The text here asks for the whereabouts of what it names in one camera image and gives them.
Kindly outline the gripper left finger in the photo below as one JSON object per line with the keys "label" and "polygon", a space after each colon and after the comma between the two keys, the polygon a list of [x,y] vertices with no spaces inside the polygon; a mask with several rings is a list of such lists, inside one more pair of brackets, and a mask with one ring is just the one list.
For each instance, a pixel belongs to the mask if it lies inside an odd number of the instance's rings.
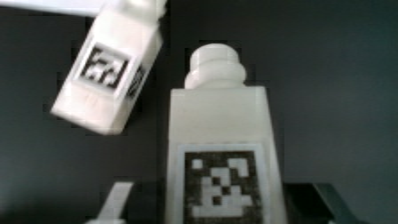
{"label": "gripper left finger", "polygon": [[121,218],[121,215],[131,188],[131,182],[114,183],[98,217],[83,224],[126,224],[126,220]]}

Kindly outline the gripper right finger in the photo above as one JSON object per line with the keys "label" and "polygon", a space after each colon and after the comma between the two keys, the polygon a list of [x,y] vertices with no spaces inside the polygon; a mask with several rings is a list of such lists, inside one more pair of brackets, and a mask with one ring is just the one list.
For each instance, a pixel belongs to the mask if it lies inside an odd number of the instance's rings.
{"label": "gripper right finger", "polygon": [[328,183],[286,183],[284,196],[289,224],[369,224],[355,217]]}

